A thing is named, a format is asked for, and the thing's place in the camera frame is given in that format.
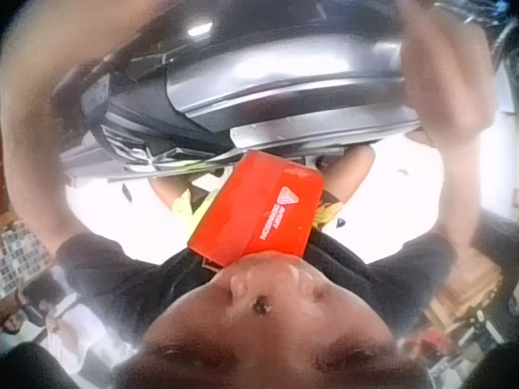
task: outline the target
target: nose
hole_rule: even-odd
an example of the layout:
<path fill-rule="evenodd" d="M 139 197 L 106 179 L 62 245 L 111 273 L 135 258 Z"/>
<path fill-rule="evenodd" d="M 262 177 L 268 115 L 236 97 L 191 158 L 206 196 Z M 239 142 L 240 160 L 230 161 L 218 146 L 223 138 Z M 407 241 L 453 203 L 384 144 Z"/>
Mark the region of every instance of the nose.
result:
<path fill-rule="evenodd" d="M 261 316 L 297 301 L 313 301 L 317 282 L 291 263 L 267 261 L 234 274 L 229 288 L 234 306 L 248 307 Z"/>

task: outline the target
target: red box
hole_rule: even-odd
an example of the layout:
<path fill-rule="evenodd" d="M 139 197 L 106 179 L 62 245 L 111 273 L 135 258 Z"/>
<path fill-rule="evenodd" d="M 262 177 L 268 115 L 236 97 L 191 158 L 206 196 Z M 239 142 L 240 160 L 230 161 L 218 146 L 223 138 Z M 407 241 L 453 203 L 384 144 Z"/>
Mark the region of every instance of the red box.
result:
<path fill-rule="evenodd" d="M 302 256 L 323 186 L 315 170 L 264 152 L 248 152 L 188 246 L 221 266 L 265 250 Z"/>

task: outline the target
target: ceiling light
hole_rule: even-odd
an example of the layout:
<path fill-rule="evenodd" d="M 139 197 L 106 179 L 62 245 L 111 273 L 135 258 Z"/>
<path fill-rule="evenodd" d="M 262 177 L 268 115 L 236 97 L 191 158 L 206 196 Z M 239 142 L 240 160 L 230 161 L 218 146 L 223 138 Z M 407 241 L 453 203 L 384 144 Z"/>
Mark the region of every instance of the ceiling light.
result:
<path fill-rule="evenodd" d="M 212 23 L 205 23 L 205 24 L 201 24 L 196 27 L 190 28 L 187 31 L 187 34 L 189 36 L 195 38 L 197 36 L 202 36 L 202 35 L 208 34 L 211 31 L 211 28 L 212 28 Z"/>

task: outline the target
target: black shirt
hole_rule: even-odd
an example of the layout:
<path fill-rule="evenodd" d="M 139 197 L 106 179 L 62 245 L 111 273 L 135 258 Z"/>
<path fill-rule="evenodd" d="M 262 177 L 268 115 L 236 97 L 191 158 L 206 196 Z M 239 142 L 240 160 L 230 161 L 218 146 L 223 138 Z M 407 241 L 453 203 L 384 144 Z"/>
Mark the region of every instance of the black shirt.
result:
<path fill-rule="evenodd" d="M 447 278 L 455 253 L 439 234 L 408 242 L 395 255 L 366 265 L 334 239 L 312 231 L 303 258 L 332 282 L 357 294 L 396 336 L 412 329 Z M 103 321 L 138 344 L 153 321 L 214 272 L 186 249 L 163 265 L 128 258 L 122 247 L 93 233 L 77 235 L 56 254 L 67 280 Z"/>

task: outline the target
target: man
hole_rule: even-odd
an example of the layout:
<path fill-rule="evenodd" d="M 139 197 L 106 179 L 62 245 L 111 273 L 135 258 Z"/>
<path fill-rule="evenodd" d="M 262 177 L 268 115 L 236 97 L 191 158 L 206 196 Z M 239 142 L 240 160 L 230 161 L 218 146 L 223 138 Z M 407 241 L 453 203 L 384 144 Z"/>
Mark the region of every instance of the man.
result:
<path fill-rule="evenodd" d="M 8 335 L 18 335 L 24 325 L 25 317 L 21 311 L 12 314 L 2 323 L 1 332 Z"/>
<path fill-rule="evenodd" d="M 2 64 L 2 137 L 13 206 L 72 288 L 139 353 L 120 387 L 422 387 L 395 346 L 415 323 L 478 222 L 478 134 L 493 123 L 482 31 L 400 1 L 410 104 L 445 179 L 432 231 L 366 266 L 314 231 L 303 256 L 253 254 L 216 275 L 188 250 L 161 267 L 129 259 L 66 205 L 51 93 L 157 13 L 152 0 L 40 2 L 15 26 Z"/>

